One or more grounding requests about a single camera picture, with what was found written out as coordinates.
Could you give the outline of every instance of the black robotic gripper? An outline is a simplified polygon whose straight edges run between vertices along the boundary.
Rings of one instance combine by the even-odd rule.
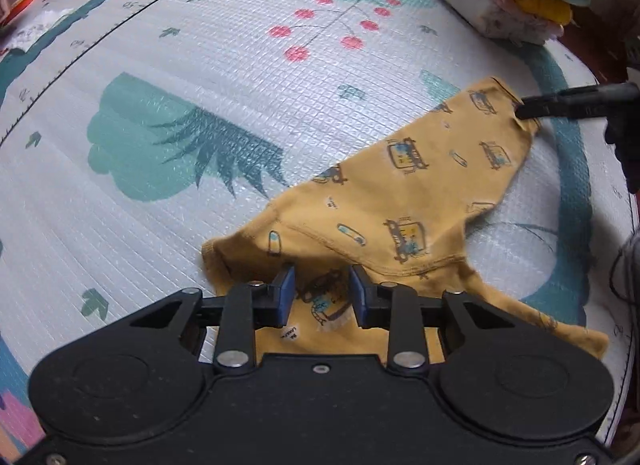
[[[604,365],[466,293],[419,297],[350,268],[377,355],[267,353],[294,268],[224,297],[188,288],[56,350],[29,397],[46,437],[19,465],[574,465],[611,463],[594,438],[613,396]],[[220,326],[213,363],[198,361]],[[431,364],[424,327],[446,361]],[[590,457],[594,461],[585,461]]]

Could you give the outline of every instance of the silver screw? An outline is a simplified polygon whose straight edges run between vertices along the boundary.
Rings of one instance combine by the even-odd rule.
[[[47,465],[66,465],[66,459],[60,454],[49,454],[46,459]]]
[[[580,454],[575,459],[575,465],[596,465],[596,463],[598,463],[598,460],[591,454]]]
[[[423,365],[426,359],[415,351],[401,351],[394,355],[394,362],[401,368],[414,369]]]
[[[326,375],[329,371],[331,371],[331,368],[326,364],[316,364],[313,367],[313,370],[314,373],[317,373],[318,375]]]
[[[218,355],[218,363],[225,368],[239,368],[249,361],[249,355],[243,351],[228,350]]]

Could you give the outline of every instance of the pink circle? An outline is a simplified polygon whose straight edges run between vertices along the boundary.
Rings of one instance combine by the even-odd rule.
[[[340,41],[345,48],[349,50],[359,50],[364,46],[364,42],[362,39],[354,37],[353,35],[347,35],[347,37],[343,37]]]
[[[378,31],[380,29],[380,26],[378,26],[377,23],[373,22],[372,20],[363,20],[360,22],[360,25],[365,30]]]
[[[316,12],[308,10],[307,8],[301,8],[300,10],[296,10],[296,13],[293,15],[300,19],[311,19],[316,15]]]
[[[292,46],[284,52],[284,56],[291,62],[299,62],[309,57],[309,50],[304,46]]]
[[[269,35],[272,37],[288,37],[291,35],[291,28],[289,26],[274,26],[269,30]]]

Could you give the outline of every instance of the metal rivet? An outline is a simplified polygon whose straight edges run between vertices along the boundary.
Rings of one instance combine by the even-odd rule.
[[[580,456],[575,459],[575,465],[596,465],[597,463],[598,460],[591,454],[580,454]]]
[[[49,454],[46,463],[47,465],[66,465],[66,459],[60,454]]]
[[[426,359],[415,351],[401,351],[394,355],[394,362],[401,368],[414,369],[423,365]]]
[[[326,375],[329,371],[331,371],[331,368],[326,364],[316,364],[313,367],[313,370],[314,373],[317,373],[318,375]]]
[[[249,361],[249,355],[243,351],[228,350],[218,355],[218,363],[225,368],[239,368]]]

